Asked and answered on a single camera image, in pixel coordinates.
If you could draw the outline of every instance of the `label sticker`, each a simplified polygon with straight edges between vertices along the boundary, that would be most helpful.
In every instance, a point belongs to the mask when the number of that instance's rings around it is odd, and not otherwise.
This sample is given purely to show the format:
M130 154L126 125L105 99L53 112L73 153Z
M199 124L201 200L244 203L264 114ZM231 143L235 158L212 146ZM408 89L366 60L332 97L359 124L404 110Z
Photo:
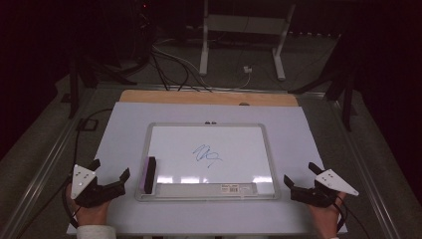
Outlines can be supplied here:
M239 184L221 184L222 193L239 193Z

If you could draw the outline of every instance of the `small whiteboard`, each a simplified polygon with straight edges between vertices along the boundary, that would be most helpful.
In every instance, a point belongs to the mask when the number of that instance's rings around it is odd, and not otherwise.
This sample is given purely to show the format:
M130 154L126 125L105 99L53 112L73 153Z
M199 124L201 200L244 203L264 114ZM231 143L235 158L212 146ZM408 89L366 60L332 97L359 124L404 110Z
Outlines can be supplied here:
M156 159L153 189L138 186L136 199L277 199L270 155L259 123L152 123L142 159Z

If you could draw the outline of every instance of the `blue marker drawing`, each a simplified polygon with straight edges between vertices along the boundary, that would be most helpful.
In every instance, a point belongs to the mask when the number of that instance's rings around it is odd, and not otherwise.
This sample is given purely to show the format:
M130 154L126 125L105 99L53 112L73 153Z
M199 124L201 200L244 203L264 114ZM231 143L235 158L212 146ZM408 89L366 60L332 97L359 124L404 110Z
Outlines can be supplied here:
M211 164L208 165L208 168L214 164L217 160L223 160L220 158L220 155L218 152L212 152L211 147L206 144L200 145L198 148L196 148L193 152L193 154L196 153L196 161L200 161L203 159L212 160Z

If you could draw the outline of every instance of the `wooden edge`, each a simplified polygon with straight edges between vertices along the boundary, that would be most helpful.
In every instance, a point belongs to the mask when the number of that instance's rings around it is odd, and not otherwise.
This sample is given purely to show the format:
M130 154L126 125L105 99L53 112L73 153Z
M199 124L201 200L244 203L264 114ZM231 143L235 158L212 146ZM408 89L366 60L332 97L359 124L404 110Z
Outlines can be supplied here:
M268 107L297 107L293 95L258 93L203 93L126 90L120 102L161 103L161 104L201 104L201 105L249 105Z

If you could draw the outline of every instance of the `white sleeve cuff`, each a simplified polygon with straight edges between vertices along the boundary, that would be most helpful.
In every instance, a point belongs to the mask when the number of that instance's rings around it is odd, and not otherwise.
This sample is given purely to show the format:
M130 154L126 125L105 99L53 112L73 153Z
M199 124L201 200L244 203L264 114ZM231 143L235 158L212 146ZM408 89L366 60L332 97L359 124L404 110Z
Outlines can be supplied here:
M78 239L115 239L113 227L104 225L80 226L77 230Z

